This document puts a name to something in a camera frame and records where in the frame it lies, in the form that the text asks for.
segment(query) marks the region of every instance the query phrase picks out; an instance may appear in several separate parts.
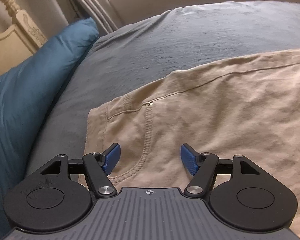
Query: headboard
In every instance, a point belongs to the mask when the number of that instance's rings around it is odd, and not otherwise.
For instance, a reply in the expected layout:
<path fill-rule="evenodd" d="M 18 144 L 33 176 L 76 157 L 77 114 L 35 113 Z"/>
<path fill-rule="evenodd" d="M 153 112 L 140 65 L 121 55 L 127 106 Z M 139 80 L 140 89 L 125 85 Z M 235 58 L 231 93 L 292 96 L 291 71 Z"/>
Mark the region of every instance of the headboard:
<path fill-rule="evenodd" d="M 46 37 L 15 0 L 0 0 L 12 18 L 12 25 L 0 33 L 0 75 L 33 55 Z"/>

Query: bed sheet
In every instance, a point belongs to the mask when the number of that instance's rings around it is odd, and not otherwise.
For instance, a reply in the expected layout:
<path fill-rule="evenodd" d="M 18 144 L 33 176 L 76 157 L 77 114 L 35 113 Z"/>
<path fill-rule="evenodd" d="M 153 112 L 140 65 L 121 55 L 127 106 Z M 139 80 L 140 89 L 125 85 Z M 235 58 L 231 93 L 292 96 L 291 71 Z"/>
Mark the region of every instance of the bed sheet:
<path fill-rule="evenodd" d="M 90 109 L 173 70 L 300 48 L 300 4 L 224 2 L 176 8 L 101 37 L 34 144 L 27 175 L 58 154 L 81 158 Z"/>

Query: beige fabric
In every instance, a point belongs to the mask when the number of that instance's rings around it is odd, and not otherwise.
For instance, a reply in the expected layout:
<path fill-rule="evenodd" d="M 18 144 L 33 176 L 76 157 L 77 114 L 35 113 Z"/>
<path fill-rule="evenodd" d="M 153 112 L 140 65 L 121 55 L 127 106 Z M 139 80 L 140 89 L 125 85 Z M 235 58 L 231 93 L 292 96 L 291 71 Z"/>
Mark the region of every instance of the beige fabric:
<path fill-rule="evenodd" d="M 183 190 L 191 176 L 180 159 L 182 143 L 220 158 L 247 156 L 297 196 L 291 229 L 300 236 L 300 50 L 174 71 L 92 109 L 85 154 L 113 142 L 122 149 L 111 174 L 118 190 Z"/>

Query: metal rivet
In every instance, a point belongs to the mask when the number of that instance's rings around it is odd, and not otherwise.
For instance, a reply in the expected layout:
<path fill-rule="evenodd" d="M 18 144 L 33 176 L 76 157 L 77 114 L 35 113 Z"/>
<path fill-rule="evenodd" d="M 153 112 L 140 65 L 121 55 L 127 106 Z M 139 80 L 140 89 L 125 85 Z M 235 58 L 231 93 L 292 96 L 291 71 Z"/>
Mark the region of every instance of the metal rivet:
<path fill-rule="evenodd" d="M 103 187 L 100 187 L 98 189 L 98 192 L 100 194 L 103 194 L 103 195 L 109 195 L 111 194 L 112 192 L 114 192 L 114 188 L 113 187 L 109 187 L 109 186 L 103 186 Z"/>
<path fill-rule="evenodd" d="M 199 194 L 203 191 L 203 189 L 199 186 L 190 186 L 187 188 L 187 191 L 191 194 Z"/>

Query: pillow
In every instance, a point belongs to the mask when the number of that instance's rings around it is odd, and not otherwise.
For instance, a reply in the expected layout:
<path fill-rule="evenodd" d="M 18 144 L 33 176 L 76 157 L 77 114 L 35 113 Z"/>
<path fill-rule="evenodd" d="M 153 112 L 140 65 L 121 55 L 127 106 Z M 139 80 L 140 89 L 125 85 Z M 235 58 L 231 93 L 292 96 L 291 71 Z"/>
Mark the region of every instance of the pillow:
<path fill-rule="evenodd" d="M 97 38 L 91 18 L 76 22 L 0 76 L 0 238 L 10 230 L 3 197 L 23 179 L 31 146 L 53 99 Z"/>

